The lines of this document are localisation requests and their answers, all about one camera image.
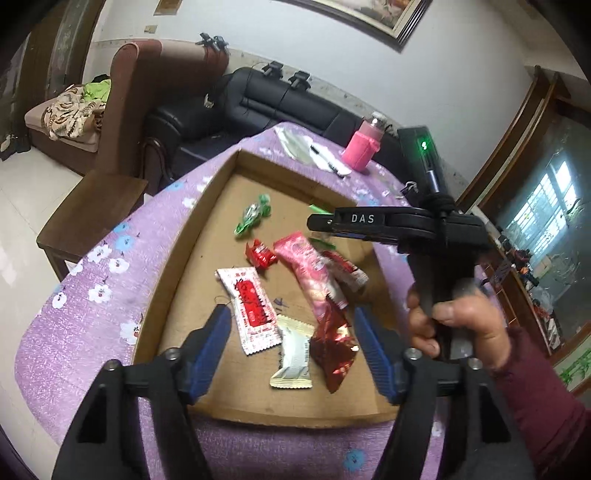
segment floral tablecloth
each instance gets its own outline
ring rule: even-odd
[[[293,124],[334,155],[335,145]],[[60,443],[96,373],[110,358],[131,362],[137,332],[161,268],[208,182],[237,149],[251,151],[349,197],[361,206],[407,205],[402,185],[371,162],[365,174],[341,180],[289,158],[273,129],[221,153],[159,193],[118,225],[57,287],[22,338],[15,376],[29,408]],[[413,277],[406,256],[375,244],[392,303],[406,317]],[[147,402],[140,402],[142,434],[154,480],[164,478]],[[194,425],[215,478],[371,478],[392,422],[344,430],[244,426],[195,418]],[[443,427],[434,422],[423,478],[435,478]]]

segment cardboard tray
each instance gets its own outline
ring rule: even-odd
[[[250,237],[237,241],[233,230],[243,210],[261,193],[271,196],[272,215],[263,219]],[[134,363],[149,361],[187,334],[203,326],[216,303],[227,303],[228,293],[215,279],[218,268],[249,266],[245,244],[259,238],[273,242],[297,230],[305,235],[310,204],[333,211],[354,203],[297,173],[246,151],[236,152],[203,192],[174,244],[152,293],[135,348]],[[344,288],[350,306],[369,303],[388,327],[396,325],[388,289],[369,242],[335,238],[339,251],[363,269],[369,283],[362,294]],[[316,324],[300,286],[284,264],[271,266],[261,283],[273,301],[281,298],[282,313]],[[326,389],[321,369],[310,360],[313,388],[274,389],[269,379],[279,366],[281,347],[246,356],[235,320],[209,392],[193,407],[218,419],[294,427],[342,427],[393,419],[392,407],[379,395],[361,351],[341,388]]]

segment black pen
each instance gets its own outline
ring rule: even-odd
[[[340,178],[340,179],[344,179],[345,176],[339,172],[339,170],[332,164],[332,162],[326,158],[322,153],[320,153],[318,151],[318,149],[314,146],[314,145],[310,145],[310,150],[312,150],[312,152],[314,152],[316,155],[318,155],[320,158],[322,158],[322,160],[324,160],[326,162],[326,164],[329,166],[329,168]]]

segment white floor tile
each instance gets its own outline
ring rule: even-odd
[[[64,199],[80,179],[35,148],[0,165],[0,189],[35,231],[51,216],[48,207],[57,208],[56,201]]]
[[[29,411],[14,379],[23,333],[58,284],[36,238],[80,176],[39,151],[0,162],[0,424],[40,480],[58,447]]]

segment framed painting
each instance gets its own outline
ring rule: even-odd
[[[176,15],[183,0],[160,0],[154,15]]]
[[[550,357],[554,370],[575,397],[591,388],[591,322]]]
[[[400,51],[431,0],[278,0],[341,20]]]

